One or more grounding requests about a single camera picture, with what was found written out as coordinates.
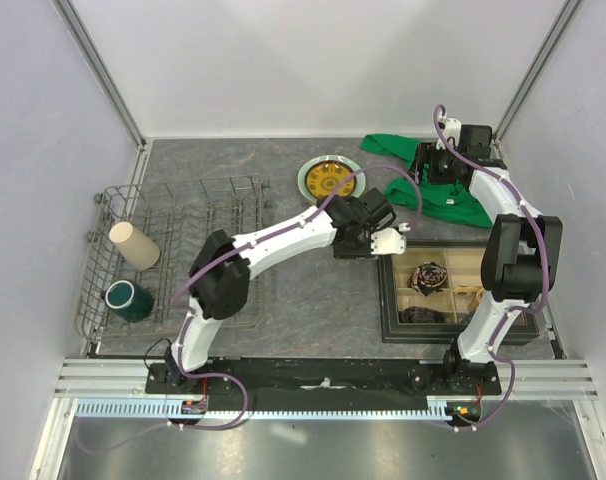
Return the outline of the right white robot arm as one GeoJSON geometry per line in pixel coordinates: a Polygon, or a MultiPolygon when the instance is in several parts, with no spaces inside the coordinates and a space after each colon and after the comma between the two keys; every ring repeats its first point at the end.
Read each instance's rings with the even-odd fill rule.
{"type": "Polygon", "coordinates": [[[490,157],[492,129],[464,125],[434,112],[436,141],[421,143],[418,170],[428,166],[432,183],[454,181],[466,187],[493,227],[481,262],[484,295],[465,330],[446,351],[439,368],[443,386],[460,394],[481,387],[499,391],[498,348],[517,317],[535,314],[553,288],[563,225],[535,209],[513,184],[505,166],[490,157]]]}

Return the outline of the yellow patterned plate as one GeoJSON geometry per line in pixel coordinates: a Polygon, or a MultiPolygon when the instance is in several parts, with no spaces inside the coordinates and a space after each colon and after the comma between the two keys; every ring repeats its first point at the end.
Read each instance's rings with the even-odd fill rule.
{"type": "Polygon", "coordinates": [[[303,175],[303,192],[320,197],[328,196],[353,169],[335,160],[323,161],[311,166],[303,175]]]}

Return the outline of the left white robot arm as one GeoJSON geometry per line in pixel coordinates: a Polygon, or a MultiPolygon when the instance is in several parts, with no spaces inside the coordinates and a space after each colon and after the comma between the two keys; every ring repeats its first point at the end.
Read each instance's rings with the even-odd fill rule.
{"type": "Polygon", "coordinates": [[[393,225],[396,214],[376,188],[360,198],[331,195],[303,213],[265,229],[228,235],[210,234],[176,296],[189,295],[186,318],[166,350],[166,382],[191,393],[222,322],[242,310],[250,281],[292,257],[325,247],[348,255],[402,254],[406,238],[393,225]]]}

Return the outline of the beige cup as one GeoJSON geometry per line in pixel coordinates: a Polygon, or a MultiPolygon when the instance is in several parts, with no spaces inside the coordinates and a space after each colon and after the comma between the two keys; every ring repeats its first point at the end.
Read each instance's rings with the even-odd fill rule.
{"type": "Polygon", "coordinates": [[[161,255],[158,245],[127,221],[118,222],[111,227],[109,240],[136,270],[153,267],[161,255]]]}

